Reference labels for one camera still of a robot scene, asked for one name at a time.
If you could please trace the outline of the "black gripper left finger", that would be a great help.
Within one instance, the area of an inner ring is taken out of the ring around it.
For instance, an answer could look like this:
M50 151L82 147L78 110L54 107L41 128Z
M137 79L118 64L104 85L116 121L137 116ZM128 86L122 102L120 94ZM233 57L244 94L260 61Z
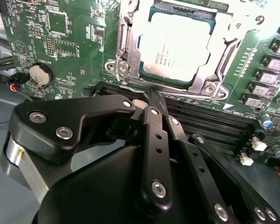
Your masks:
M149 211L167 211L172 204L168 134L164 97L148 89L140 99L115 94L98 97L30 101L12 112L3 148L15 167L13 179L42 202L59 180L71 174L72 157L92 146L117 139L140 147L139 201Z

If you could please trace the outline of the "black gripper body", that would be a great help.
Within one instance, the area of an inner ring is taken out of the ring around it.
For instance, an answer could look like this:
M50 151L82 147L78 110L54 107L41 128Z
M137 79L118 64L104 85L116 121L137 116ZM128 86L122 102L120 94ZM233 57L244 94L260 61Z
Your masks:
M121 147L59 180L44 197L40 224L205 224L207 217L190 175L171 162L173 203L160 217L147 217L138 205L143 155Z

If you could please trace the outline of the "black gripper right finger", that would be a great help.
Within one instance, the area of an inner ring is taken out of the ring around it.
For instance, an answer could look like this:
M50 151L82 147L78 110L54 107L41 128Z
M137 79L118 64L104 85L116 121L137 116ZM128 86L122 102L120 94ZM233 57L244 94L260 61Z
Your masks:
M280 216L251 184L200 134L188 140L180 122L159 106L173 144L182 153L209 224L280 224Z

